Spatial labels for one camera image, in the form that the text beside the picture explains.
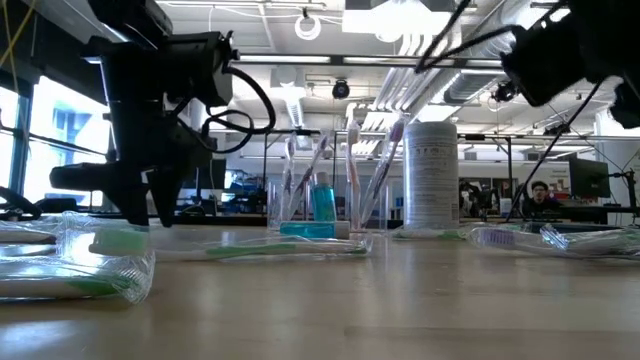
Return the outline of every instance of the security camera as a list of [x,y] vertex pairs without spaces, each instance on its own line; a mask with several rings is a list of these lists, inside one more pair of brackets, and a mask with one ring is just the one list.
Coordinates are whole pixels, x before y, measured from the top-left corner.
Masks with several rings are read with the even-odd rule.
[[333,86],[333,98],[337,100],[346,99],[349,97],[349,85],[347,80],[336,80],[336,84]]

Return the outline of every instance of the ceiling duct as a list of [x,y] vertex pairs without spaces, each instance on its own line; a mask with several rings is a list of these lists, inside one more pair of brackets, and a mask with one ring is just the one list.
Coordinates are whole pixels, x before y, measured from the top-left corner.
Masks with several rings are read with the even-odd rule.
[[[519,23],[523,13],[530,8],[530,4],[531,0],[503,0],[491,15],[486,18],[485,22],[467,36],[467,39],[498,29],[504,25]],[[513,35],[507,33],[479,44],[460,56],[496,59],[500,57],[501,52],[511,51],[511,43],[513,41]],[[431,86],[432,90],[427,91],[421,97],[422,101],[419,104],[411,107],[411,112],[418,113],[425,105],[431,102],[446,102],[451,105],[464,104],[490,85],[497,76],[499,75],[496,73],[482,71],[443,70],[432,84],[442,84],[443,87]]]

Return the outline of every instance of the cable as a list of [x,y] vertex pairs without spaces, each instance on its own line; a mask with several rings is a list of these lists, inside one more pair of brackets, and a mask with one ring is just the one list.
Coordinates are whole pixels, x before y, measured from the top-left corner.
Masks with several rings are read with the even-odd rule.
[[436,50],[438,45],[440,45],[440,42],[442,42],[442,39],[444,39],[444,37],[451,31],[453,26],[458,21],[458,18],[462,16],[462,13],[467,8],[467,6],[469,6],[470,3],[471,3],[471,0],[462,0],[460,4],[458,4],[458,7],[451,15],[451,18],[449,18],[449,22],[447,22],[447,25],[445,25],[442,31],[440,31],[440,33],[436,35],[436,37],[433,39],[433,41],[431,42],[427,50],[424,52],[424,54],[422,54],[422,57],[418,61],[418,64],[416,65],[416,68],[415,68],[416,74],[420,74],[428,70],[428,68],[425,67],[424,63],[427,61],[428,58],[431,57],[431,55],[433,55],[433,52]]
[[[253,135],[268,134],[276,125],[276,111],[273,107],[273,104],[271,103],[271,100],[269,99],[267,94],[264,92],[264,90],[260,87],[260,85],[253,78],[251,78],[251,76],[249,76],[247,73],[245,73],[244,71],[238,68],[234,68],[230,66],[224,67],[222,69],[222,73],[231,74],[233,76],[239,77],[244,82],[246,82],[253,89],[253,91],[256,92],[256,94],[258,94],[258,97],[260,98],[260,100],[262,100],[262,103],[267,109],[269,123],[267,124],[267,126],[263,128],[256,129],[254,126],[253,118],[249,114],[243,111],[225,110],[218,114],[211,114],[211,109],[207,108],[207,114],[209,115],[209,118],[207,118],[204,121],[200,135],[198,135],[195,131],[193,131],[191,127],[189,127],[189,125],[187,125],[184,121],[182,121],[182,119],[178,117],[178,114],[180,114],[182,110],[184,110],[187,107],[187,105],[189,105],[189,102],[193,99],[193,96],[187,96],[183,98],[182,101],[180,101],[180,103],[178,104],[178,106],[176,106],[176,108],[168,115],[168,117],[175,118],[178,121],[178,123],[182,127],[184,127],[187,130],[187,132],[200,144],[200,146],[202,146],[204,149],[214,154],[230,154],[232,152],[236,152],[240,150],[242,147],[244,147],[251,140],[251,137]],[[240,126],[232,122],[221,119],[221,117],[226,115],[231,115],[231,114],[238,114],[246,117],[249,120],[249,127]],[[209,146],[209,144],[207,144],[204,141],[204,139],[206,139],[207,136],[209,136],[209,124],[212,122],[220,124],[226,128],[244,133],[246,134],[246,136],[242,139],[242,141],[240,141],[240,143],[238,143],[236,146],[232,148],[225,149],[225,150],[213,149],[211,146]]]
[[633,153],[633,155],[631,155],[631,158],[629,158],[629,160],[624,164],[624,166],[622,167],[622,169],[626,169],[626,168],[627,168],[627,166],[629,166],[629,164],[631,164],[631,162],[633,161],[633,159],[634,159],[636,156],[638,156],[638,150],[636,150],[636,151]]
[[[554,113],[556,113],[556,116],[562,119],[562,116],[560,116],[560,114],[558,113],[558,111],[556,111],[556,109],[551,106],[551,104],[547,104],[547,106],[549,106],[549,108],[551,110],[553,110]],[[602,157],[609,161],[611,163],[611,165],[615,166],[618,170],[620,170],[620,172],[624,172],[624,170],[622,170],[623,168],[621,168],[620,166],[618,166],[618,164],[616,164],[615,162],[613,162],[613,160],[609,159],[609,157],[607,157],[607,155],[605,155],[602,151],[598,150],[598,148],[596,148],[595,145],[593,145],[593,143],[589,140],[586,139],[585,136],[581,135],[576,129],[574,129],[572,126],[569,126],[569,129],[571,131],[573,131],[574,133],[576,133],[576,135],[578,135],[580,138],[582,138],[582,141],[586,142],[587,145],[591,146],[593,148],[593,150],[595,150],[598,154],[602,155]]]
[[222,70],[223,73],[227,73],[227,74],[231,74],[234,76],[239,77],[240,79],[242,79],[244,82],[247,83],[247,85],[249,85],[253,91],[256,92],[256,94],[258,95],[258,97],[260,98],[260,100],[262,100],[262,103],[264,104],[264,106],[267,109],[267,114],[269,117],[269,124],[267,126],[265,126],[264,128],[261,129],[255,129],[255,128],[246,128],[243,126],[239,126],[236,124],[233,124],[231,122],[222,120],[222,119],[211,119],[214,117],[220,117],[220,116],[224,116],[226,114],[240,114],[243,116],[247,116],[250,118],[249,115],[247,115],[246,113],[243,113],[241,111],[238,110],[227,110],[227,111],[223,111],[220,114],[216,114],[216,115],[212,115],[211,114],[211,109],[207,108],[207,114],[209,114],[209,116],[211,116],[211,118],[207,119],[207,121],[205,121],[205,124],[209,121],[209,122],[215,122],[217,124],[220,124],[224,127],[228,127],[230,129],[234,129],[237,130],[239,132],[248,134],[250,133],[251,135],[263,135],[263,134],[267,134],[269,133],[276,125],[276,110],[273,108],[273,104],[271,103],[271,100],[269,100],[269,97],[267,96],[267,94],[264,92],[264,90],[262,90],[262,88],[260,87],[260,85],[251,78],[251,76],[249,76],[247,73],[245,73],[244,71],[238,69],[238,68],[234,68],[234,67],[226,67],[225,69]]
[[209,181],[211,181],[211,189],[215,189],[216,186],[214,185],[213,182],[213,159],[209,160]]
[[37,1],[38,0],[31,1],[31,5],[29,5],[29,10],[27,11],[27,14],[24,16],[24,19],[22,19],[20,26],[18,26],[18,30],[16,30],[16,34],[13,36],[13,39],[9,41],[9,46],[7,47],[7,50],[5,50],[4,54],[2,54],[2,57],[0,57],[0,67],[4,65],[4,62],[7,60],[7,56],[9,56],[9,54],[13,52],[13,48],[16,46],[16,43],[18,42],[20,35],[22,35],[22,32],[24,31],[24,27],[29,22],[31,15],[33,15],[33,11],[35,10],[35,5]]
[[482,34],[482,35],[478,36],[475,39],[471,39],[471,40],[463,43],[462,45],[458,46],[455,49],[451,49],[449,51],[446,51],[446,52],[440,54],[439,56],[437,56],[435,59],[433,59],[428,64],[424,64],[424,61],[426,61],[428,56],[427,57],[423,56],[423,58],[425,60],[424,61],[422,59],[420,60],[420,63],[418,64],[418,66],[420,66],[420,69],[418,71],[418,67],[416,67],[416,73],[421,73],[421,72],[425,72],[427,70],[430,70],[431,68],[436,66],[438,63],[440,63],[442,60],[445,60],[448,57],[451,57],[453,55],[457,55],[457,54],[459,54],[459,53],[461,53],[461,52],[463,52],[463,51],[465,51],[465,50],[467,50],[469,48],[472,48],[472,47],[474,47],[474,46],[476,46],[478,44],[481,44],[481,43],[483,43],[483,42],[485,42],[487,40],[490,40],[490,39],[492,39],[494,37],[497,37],[497,36],[500,36],[502,34],[506,34],[506,33],[509,33],[509,32],[516,32],[516,31],[519,31],[520,29],[524,29],[524,28],[522,26],[520,26],[520,25],[505,25],[505,26],[503,26],[501,28],[498,28],[496,30],[489,31],[486,34]]
[[[11,29],[9,28],[9,10],[7,9],[7,0],[3,0],[3,3],[4,24],[5,31],[7,32],[7,42],[11,43]],[[20,89],[18,87],[18,75],[16,75],[16,64],[15,61],[13,61],[13,49],[9,48],[7,50],[9,50],[9,63],[11,64],[11,75],[13,75],[13,86],[15,87],[16,94],[19,94]]]
[[[598,92],[598,89],[600,88],[600,85],[602,85],[602,81],[598,82],[593,87],[593,89],[591,90],[591,92],[589,93],[587,98],[584,100],[582,105],[580,105],[578,110],[571,116],[569,121],[567,121],[566,126],[571,126],[571,124],[573,124],[573,122],[578,118],[578,115],[580,115],[582,110],[584,110],[584,108],[587,107],[587,105],[589,104],[589,101],[591,101],[591,98],[593,98],[593,96],[596,94],[596,92]],[[551,142],[551,144],[547,148],[547,151],[545,151],[544,154],[542,154],[542,156],[540,157],[540,160],[538,160],[538,163],[536,164],[536,166],[533,168],[533,170],[531,170],[531,173],[527,177],[527,180],[525,180],[522,188],[520,188],[520,190],[518,191],[518,193],[514,197],[514,201],[513,201],[514,204],[517,203],[520,200],[520,197],[522,196],[522,192],[526,191],[527,186],[529,185],[529,182],[531,181],[533,176],[536,174],[536,171],[538,171],[538,169],[540,168],[540,166],[542,165],[544,160],[547,158],[547,156],[551,152],[551,149],[558,142],[560,137],[562,137],[562,132],[559,132],[558,135],[556,135],[556,137],[553,139],[553,141]],[[511,220],[511,216],[513,216],[513,209],[511,209],[511,211],[509,212],[509,215],[507,216],[507,219],[505,220],[505,222],[509,222],[509,220]]]

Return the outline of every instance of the black cable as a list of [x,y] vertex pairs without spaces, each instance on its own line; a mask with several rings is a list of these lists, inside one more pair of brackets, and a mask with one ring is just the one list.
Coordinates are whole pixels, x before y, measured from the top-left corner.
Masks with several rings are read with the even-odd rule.
[[[562,116],[560,116],[560,114],[558,113],[558,111],[556,111],[556,109],[551,106],[551,104],[547,104],[547,106],[553,110],[553,112],[556,114],[557,117],[559,117],[560,119],[562,119]],[[607,155],[605,155],[602,151],[598,150],[598,148],[596,148],[595,145],[593,145],[593,143],[591,141],[589,141],[585,136],[583,136],[582,134],[580,134],[578,131],[576,131],[576,129],[574,129],[571,126],[568,126],[569,130],[573,131],[574,133],[576,133],[576,135],[578,135],[578,137],[582,138],[582,141],[586,142],[587,145],[591,146],[593,148],[593,150],[595,150],[598,154],[600,154],[605,160],[609,161],[613,166],[615,166],[616,168],[618,168],[618,170],[620,170],[620,172],[624,172],[624,170],[622,170],[622,168],[620,166],[618,166],[618,164],[616,164],[615,162],[613,162],[613,160],[609,159],[609,157],[607,157]]]
[[[267,114],[268,114],[268,117],[269,117],[269,123],[264,128],[256,130],[253,118],[249,114],[247,114],[247,113],[245,113],[243,111],[231,109],[231,110],[225,110],[225,111],[223,111],[221,113],[218,113],[218,114],[211,114],[211,109],[207,108],[207,114],[209,115],[209,118],[207,118],[205,120],[204,124],[202,125],[202,130],[201,130],[200,136],[198,136],[189,125],[187,125],[184,121],[182,121],[182,119],[180,119],[178,117],[178,114],[180,114],[180,112],[182,112],[182,110],[184,110],[187,107],[187,105],[189,104],[189,102],[193,99],[192,96],[183,98],[182,101],[180,101],[180,103],[178,104],[178,106],[176,106],[176,108],[169,114],[169,118],[172,118],[172,117],[175,118],[178,121],[178,123],[182,127],[184,127],[187,130],[187,132],[196,141],[198,141],[200,146],[202,146],[204,149],[206,149],[207,151],[212,152],[214,154],[230,154],[230,153],[236,152],[236,151],[240,150],[241,148],[243,148],[251,140],[251,137],[253,135],[267,134],[276,125],[276,111],[275,111],[275,109],[273,107],[273,104],[271,103],[271,100],[269,99],[267,94],[264,92],[264,90],[262,90],[260,85],[255,80],[253,80],[253,78],[251,78],[251,76],[249,76],[247,73],[245,73],[244,71],[242,71],[240,69],[233,68],[233,67],[230,67],[230,66],[225,67],[222,70],[222,72],[226,73],[226,74],[231,74],[233,76],[239,77],[244,82],[246,82],[256,92],[256,94],[258,95],[260,100],[262,100],[262,103],[264,104],[265,108],[267,109]],[[231,115],[231,114],[238,114],[238,115],[242,115],[242,116],[246,117],[249,120],[249,127],[240,126],[240,125],[234,124],[232,122],[229,122],[229,121],[221,119],[221,117],[226,116],[226,115]],[[244,133],[244,134],[246,134],[246,136],[242,139],[242,141],[240,141],[240,143],[238,143],[237,145],[235,145],[235,146],[233,146],[233,147],[231,147],[229,149],[225,149],[225,150],[213,149],[204,140],[209,136],[209,124],[212,123],[212,122],[220,124],[220,125],[228,128],[228,129],[232,129],[232,130],[236,130],[236,131],[238,131],[240,133]]]
[[424,54],[422,54],[422,57],[418,61],[418,64],[416,64],[416,68],[415,68],[416,74],[420,74],[428,70],[428,68],[424,66],[424,63],[427,61],[429,57],[431,57],[431,55],[433,55],[433,52],[436,50],[438,45],[440,45],[440,43],[442,42],[442,39],[444,39],[444,37],[449,33],[449,31],[451,31],[451,29],[453,28],[453,25],[456,24],[456,21],[458,21],[460,16],[462,16],[464,9],[466,9],[470,3],[471,3],[471,0],[462,0],[460,4],[458,4],[458,7],[451,15],[451,18],[449,18],[449,22],[447,23],[447,25],[445,25],[442,31],[440,31],[440,33],[436,35],[436,37],[433,39],[433,41],[431,42],[427,50],[424,52]]
[[519,26],[519,25],[505,25],[501,28],[498,28],[496,30],[493,31],[489,31],[486,34],[482,34],[480,36],[478,36],[477,38],[471,39],[465,43],[463,43],[462,45],[458,46],[455,49],[451,49],[449,51],[446,51],[440,55],[438,55],[435,59],[433,59],[432,61],[430,61],[428,64],[424,64],[421,60],[420,65],[422,66],[421,68],[421,72],[427,71],[432,69],[434,66],[436,66],[438,63],[440,63],[442,60],[445,60],[453,55],[457,55],[469,48],[472,48],[478,44],[481,44],[487,40],[490,40],[494,37],[500,36],[502,34],[506,34],[509,32],[515,32],[515,31],[519,31],[519,30],[524,30],[523,27]]
[[269,133],[276,125],[276,110],[273,108],[273,104],[271,103],[271,100],[269,100],[269,97],[267,96],[267,94],[264,92],[264,90],[262,90],[262,88],[260,87],[260,85],[258,85],[258,83],[253,80],[251,78],[251,76],[249,76],[247,73],[245,73],[244,71],[238,69],[238,68],[234,68],[234,67],[226,67],[225,69],[222,70],[222,73],[227,73],[227,74],[231,74],[234,76],[239,77],[240,79],[242,79],[244,82],[247,83],[247,85],[249,85],[253,91],[256,92],[256,94],[258,95],[258,97],[260,98],[260,100],[262,100],[262,103],[264,104],[264,106],[267,108],[267,114],[269,117],[269,124],[267,126],[265,126],[264,128],[261,129],[255,129],[253,127],[251,128],[246,128],[244,126],[238,126],[236,124],[233,124],[231,122],[216,118],[216,117],[220,117],[220,116],[224,116],[222,114],[226,113],[226,111],[220,113],[220,114],[216,114],[216,115],[212,115],[211,114],[211,109],[207,109],[207,114],[209,114],[209,116],[211,116],[211,121],[210,122],[215,122],[218,123],[224,127],[230,128],[230,129],[234,129],[237,130],[239,132],[243,132],[246,134],[251,134],[251,135],[263,135],[263,134],[267,134]]
[[[571,126],[571,124],[573,124],[573,122],[578,118],[578,115],[580,115],[582,110],[584,110],[584,108],[587,107],[587,105],[589,104],[589,101],[591,101],[591,98],[593,98],[595,96],[595,94],[598,92],[598,89],[600,88],[600,85],[602,85],[602,81],[598,82],[593,87],[593,89],[589,93],[589,96],[587,96],[587,98],[584,100],[584,102],[582,102],[582,105],[580,105],[578,110],[571,116],[571,118],[569,119],[569,121],[567,121],[565,126]],[[513,201],[514,204],[517,203],[520,200],[520,197],[522,196],[522,192],[523,191],[527,191],[527,186],[529,185],[529,182],[531,181],[533,176],[536,174],[536,171],[538,171],[538,169],[540,168],[540,166],[542,165],[544,160],[547,158],[547,156],[551,152],[551,149],[558,142],[560,137],[562,137],[562,132],[559,132],[558,135],[556,135],[556,137],[553,139],[553,141],[551,142],[551,144],[547,148],[547,151],[545,151],[544,154],[542,154],[542,156],[540,157],[540,160],[538,160],[538,163],[536,164],[536,166],[533,168],[533,170],[531,171],[531,173],[527,177],[527,180],[525,180],[522,188],[520,188],[520,190],[518,191],[518,193],[514,197],[514,201]],[[509,220],[511,220],[511,216],[513,216],[513,208],[509,212],[509,215],[507,216],[507,219],[505,220],[505,222],[509,222]]]

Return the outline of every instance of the desk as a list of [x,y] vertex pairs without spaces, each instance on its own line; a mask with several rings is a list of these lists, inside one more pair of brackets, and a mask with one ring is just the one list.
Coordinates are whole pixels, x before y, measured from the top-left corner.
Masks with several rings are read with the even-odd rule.
[[142,304],[0,305],[0,359],[637,359],[640,267],[380,241],[366,259],[158,264]]

